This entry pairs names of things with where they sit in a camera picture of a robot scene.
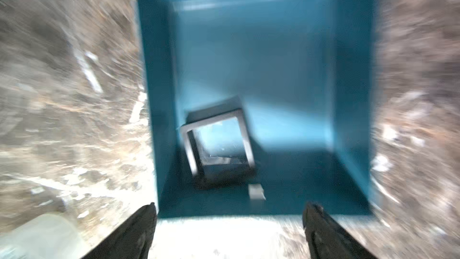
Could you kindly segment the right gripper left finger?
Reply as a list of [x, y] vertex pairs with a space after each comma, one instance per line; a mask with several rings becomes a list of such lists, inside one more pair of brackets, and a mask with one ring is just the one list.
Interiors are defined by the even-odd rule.
[[147, 259], [157, 223], [154, 203], [138, 209], [84, 259]]

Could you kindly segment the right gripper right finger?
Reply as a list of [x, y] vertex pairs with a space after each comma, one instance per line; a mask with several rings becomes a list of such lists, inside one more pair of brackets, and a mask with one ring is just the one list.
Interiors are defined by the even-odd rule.
[[306, 205], [303, 228], [313, 259], [377, 259], [320, 205]]

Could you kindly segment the small black brooch box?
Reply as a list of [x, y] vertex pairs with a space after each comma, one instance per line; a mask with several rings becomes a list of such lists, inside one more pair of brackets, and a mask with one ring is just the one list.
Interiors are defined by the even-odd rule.
[[238, 97], [190, 110], [179, 132], [196, 189], [237, 185], [256, 176], [249, 129]]

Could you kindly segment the teal bottom drawer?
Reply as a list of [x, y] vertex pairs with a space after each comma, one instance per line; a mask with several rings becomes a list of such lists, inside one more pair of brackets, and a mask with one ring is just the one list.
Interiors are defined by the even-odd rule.
[[[161, 218], [369, 215], [376, 0], [137, 0]], [[239, 109], [256, 175], [200, 188], [181, 127]]]

